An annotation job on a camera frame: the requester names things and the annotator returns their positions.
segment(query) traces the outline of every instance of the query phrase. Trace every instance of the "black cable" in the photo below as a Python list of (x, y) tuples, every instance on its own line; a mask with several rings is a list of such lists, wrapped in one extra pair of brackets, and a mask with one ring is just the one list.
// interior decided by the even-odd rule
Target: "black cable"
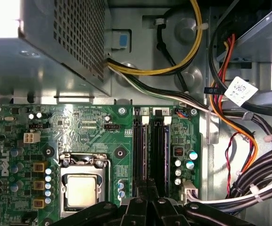
[[(165, 25), (160, 24), (157, 27), (157, 49), (163, 54), (163, 56), (165, 57), (165, 59), (169, 62), (169, 64), (171, 66), (176, 66), (177, 64), (175, 63), (174, 59), (172, 58), (172, 56), (170, 55), (170, 53), (168, 52), (167, 48), (166, 48), (166, 44), (163, 41), (163, 37), (162, 37), (162, 30), (165, 28)], [(181, 84), (181, 87), (183, 89), (183, 92), (188, 92), (188, 87), (185, 83), (185, 80), (181, 74), (181, 72), (177, 72), (177, 77), (179, 79), (179, 82)]]
[[(211, 41), (210, 41), (210, 44), (209, 44), (209, 47), (208, 47), (208, 63), (209, 63), (209, 67), (210, 67), (212, 77), (213, 77), (214, 81), (216, 82), (216, 84), (218, 85), (218, 87), (222, 88), (224, 91), (227, 90), (227, 86), (219, 78), (218, 73), (217, 73), (217, 71), (215, 69), (215, 65), (214, 65), (214, 61), (213, 61), (213, 48), (214, 48), (213, 45), (214, 45), (215, 37), (216, 37), (217, 33), (219, 32), (219, 30), (226, 27), (227, 24), (229, 24), (229, 23), (231, 23), (231, 22), (220, 24), (216, 28), (215, 32), (212, 35), (212, 38), (211, 38)], [(245, 102), (242, 105), (242, 107), (245, 108), (248, 111), (252, 111), (252, 112), (255, 112), (255, 113), (259, 113), (259, 114), (272, 116), (272, 107), (257, 106), (257, 105), (251, 104), (249, 102)]]

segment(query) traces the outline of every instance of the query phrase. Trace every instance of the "cpu socket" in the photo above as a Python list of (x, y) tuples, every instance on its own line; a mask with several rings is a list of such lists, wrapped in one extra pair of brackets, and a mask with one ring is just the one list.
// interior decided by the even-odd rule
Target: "cpu socket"
[(62, 153), (59, 163), (62, 218), (109, 199), (111, 163), (105, 154)]

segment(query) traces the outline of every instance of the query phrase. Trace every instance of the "motherboard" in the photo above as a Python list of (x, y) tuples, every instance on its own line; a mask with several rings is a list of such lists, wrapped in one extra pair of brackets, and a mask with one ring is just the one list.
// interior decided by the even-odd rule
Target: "motherboard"
[(199, 114), (179, 106), (0, 105), (0, 226), (48, 226), (137, 180), (200, 185)]

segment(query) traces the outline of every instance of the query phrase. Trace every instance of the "perforated metal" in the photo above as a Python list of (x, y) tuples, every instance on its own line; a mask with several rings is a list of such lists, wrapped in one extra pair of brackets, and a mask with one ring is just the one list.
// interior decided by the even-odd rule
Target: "perforated metal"
[(54, 0), (54, 39), (103, 82), (104, 0)]

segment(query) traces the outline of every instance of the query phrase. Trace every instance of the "white connector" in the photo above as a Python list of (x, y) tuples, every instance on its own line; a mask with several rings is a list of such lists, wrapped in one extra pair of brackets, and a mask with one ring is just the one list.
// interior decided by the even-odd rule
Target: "white connector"
[(196, 197), (198, 197), (198, 189), (193, 185), (190, 180), (186, 180), (182, 182), (182, 189), (181, 189), (181, 201), (184, 205), (188, 203), (187, 193), (191, 192)]
[(24, 133), (25, 144), (35, 144), (41, 141), (41, 133), (30, 130), (30, 133)]

